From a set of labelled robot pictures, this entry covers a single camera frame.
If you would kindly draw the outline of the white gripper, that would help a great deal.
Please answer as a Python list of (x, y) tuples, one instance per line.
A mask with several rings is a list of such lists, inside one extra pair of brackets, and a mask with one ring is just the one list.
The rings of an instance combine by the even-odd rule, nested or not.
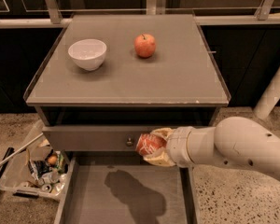
[(146, 155), (144, 160), (152, 165), (160, 167), (172, 167), (177, 165), (181, 168), (190, 167), (193, 164), (188, 154), (188, 139), (191, 127), (159, 128), (150, 133), (167, 141), (166, 150), (153, 155)]

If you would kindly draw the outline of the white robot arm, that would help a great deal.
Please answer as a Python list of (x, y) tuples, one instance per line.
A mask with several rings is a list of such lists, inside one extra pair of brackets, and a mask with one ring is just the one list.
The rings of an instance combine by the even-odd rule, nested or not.
[(280, 181), (280, 138), (242, 117), (226, 118), (215, 127), (160, 128), (143, 133), (136, 151), (156, 166), (246, 169)]

